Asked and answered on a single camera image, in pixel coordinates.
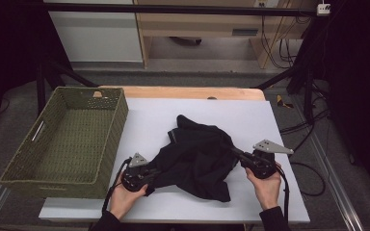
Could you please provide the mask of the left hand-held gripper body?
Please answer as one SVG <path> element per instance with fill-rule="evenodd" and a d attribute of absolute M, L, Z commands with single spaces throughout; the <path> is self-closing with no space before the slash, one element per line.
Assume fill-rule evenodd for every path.
<path fill-rule="evenodd" d="M 147 175 L 147 172 L 153 169 L 149 166 L 148 160 L 141 154 L 136 153 L 123 172 L 121 183 L 122 185 L 131 192 L 137 192 L 146 185 L 145 181 L 149 178 L 155 178 L 155 176 Z"/>

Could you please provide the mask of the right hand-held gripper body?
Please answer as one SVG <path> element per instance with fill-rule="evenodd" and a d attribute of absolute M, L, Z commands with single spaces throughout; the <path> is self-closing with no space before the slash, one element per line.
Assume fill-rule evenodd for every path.
<path fill-rule="evenodd" d="M 253 152 L 251 153 L 254 156 L 253 164 L 251 166 L 241 166 L 248 167 L 257 178 L 266 179 L 277 171 L 275 155 L 279 153 L 291 155 L 294 150 L 273 141 L 260 141 L 253 146 Z"/>

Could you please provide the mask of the dark navy knit vest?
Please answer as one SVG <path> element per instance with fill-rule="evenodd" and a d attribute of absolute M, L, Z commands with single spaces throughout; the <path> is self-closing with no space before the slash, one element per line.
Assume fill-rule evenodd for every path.
<path fill-rule="evenodd" d="M 225 179 L 238 162 L 231 137 L 217 126 L 198 124 L 184 115 L 176 123 L 168 132 L 170 143 L 149 163 L 160 172 L 149 192 L 176 185 L 198 198 L 229 202 Z"/>

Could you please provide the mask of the green woven basket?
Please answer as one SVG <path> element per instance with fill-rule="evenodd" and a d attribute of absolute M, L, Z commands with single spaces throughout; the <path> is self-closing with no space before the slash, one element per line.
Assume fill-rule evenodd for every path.
<path fill-rule="evenodd" d="M 0 184 L 34 197 L 104 198 L 127 116 L 121 88 L 56 88 Z"/>

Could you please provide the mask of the person's right hand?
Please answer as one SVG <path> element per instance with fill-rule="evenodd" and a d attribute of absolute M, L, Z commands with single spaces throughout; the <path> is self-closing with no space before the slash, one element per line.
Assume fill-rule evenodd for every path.
<path fill-rule="evenodd" d="M 278 172 L 266 179 L 257 178 L 253 172 L 246 167 L 247 178 L 254 186 L 255 195 L 263 211 L 276 208 L 278 206 L 279 189 L 281 176 Z"/>

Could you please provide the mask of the person's left hand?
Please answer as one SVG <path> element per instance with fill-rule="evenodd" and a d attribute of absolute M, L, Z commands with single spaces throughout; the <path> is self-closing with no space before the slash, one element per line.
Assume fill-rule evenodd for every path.
<path fill-rule="evenodd" d="M 122 176 L 118 178 L 110 200 L 110 212 L 117 219 L 124 218 L 135 202 L 144 196 L 147 190 L 147 185 L 144 185 L 137 192 L 131 192 L 122 185 L 121 180 Z"/>

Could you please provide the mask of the yellow and black tape piece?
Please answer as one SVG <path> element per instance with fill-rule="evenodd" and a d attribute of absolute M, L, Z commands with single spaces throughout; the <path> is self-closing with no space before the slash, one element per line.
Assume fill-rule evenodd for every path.
<path fill-rule="evenodd" d="M 291 104 L 291 103 L 285 103 L 281 97 L 281 95 L 277 95 L 277 105 L 279 107 L 284 107 L 284 108 L 288 108 L 288 109 L 293 109 L 294 108 L 294 105 Z"/>

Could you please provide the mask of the black metal stand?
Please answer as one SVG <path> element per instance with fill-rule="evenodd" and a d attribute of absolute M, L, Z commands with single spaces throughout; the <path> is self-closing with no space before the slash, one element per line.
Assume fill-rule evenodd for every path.
<path fill-rule="evenodd" d="M 298 52 L 298 57 L 293 65 L 282 71 L 275 77 L 257 86 L 255 89 L 265 90 L 281 80 L 290 79 L 286 87 L 288 94 L 298 94 L 300 90 L 304 92 L 303 115 L 306 121 L 314 124 L 312 112 L 312 93 L 313 80 L 315 76 L 315 65 L 317 59 L 323 56 L 325 41 L 328 37 L 330 27 L 330 17 L 313 18 L 306 30 L 305 38 Z"/>
<path fill-rule="evenodd" d="M 62 75 L 66 75 L 77 81 L 85 87 L 98 88 L 98 84 L 85 79 L 77 74 L 72 68 L 61 65 L 51 59 L 45 58 L 40 61 L 37 67 L 37 96 L 38 96 L 38 115 L 44 109 L 46 104 L 45 83 L 48 83 L 52 89 L 56 87 L 64 87 L 66 84 L 62 79 Z"/>

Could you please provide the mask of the black curtain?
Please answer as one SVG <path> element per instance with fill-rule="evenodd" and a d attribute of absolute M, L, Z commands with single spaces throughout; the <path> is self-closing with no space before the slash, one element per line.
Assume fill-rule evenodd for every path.
<path fill-rule="evenodd" d="M 350 150 L 370 175 L 370 0 L 336 1 L 331 9 L 330 102 Z"/>
<path fill-rule="evenodd" d="M 49 13 L 28 9 L 43 0 L 0 0 L 0 107 L 6 91 L 32 82 L 48 58 L 71 68 Z"/>

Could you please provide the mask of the light wooden desk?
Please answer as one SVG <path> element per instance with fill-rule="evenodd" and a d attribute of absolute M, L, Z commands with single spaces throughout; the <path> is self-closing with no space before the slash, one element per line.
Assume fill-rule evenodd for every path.
<path fill-rule="evenodd" d="M 316 9 L 318 0 L 133 0 L 136 5 Z M 140 35 L 179 38 L 247 38 L 260 67 L 271 62 L 280 39 L 302 39 L 308 16 L 139 13 Z"/>

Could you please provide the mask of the white cabinet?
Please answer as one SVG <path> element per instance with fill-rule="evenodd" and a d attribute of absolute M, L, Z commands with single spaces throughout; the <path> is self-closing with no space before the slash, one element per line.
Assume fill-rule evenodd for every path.
<path fill-rule="evenodd" d="M 143 61 L 135 14 L 76 12 L 49 14 L 71 62 Z"/>

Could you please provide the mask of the black horizontal metal bar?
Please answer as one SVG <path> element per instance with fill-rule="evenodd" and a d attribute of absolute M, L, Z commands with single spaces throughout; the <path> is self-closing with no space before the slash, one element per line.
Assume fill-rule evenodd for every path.
<path fill-rule="evenodd" d="M 171 5 L 123 5 L 123 4 L 78 4 L 43 3 L 49 11 L 84 13 L 182 13 L 182 14 L 223 14 L 256 16 L 308 16 L 314 17 L 313 9 L 242 8 L 213 6 L 171 6 Z"/>

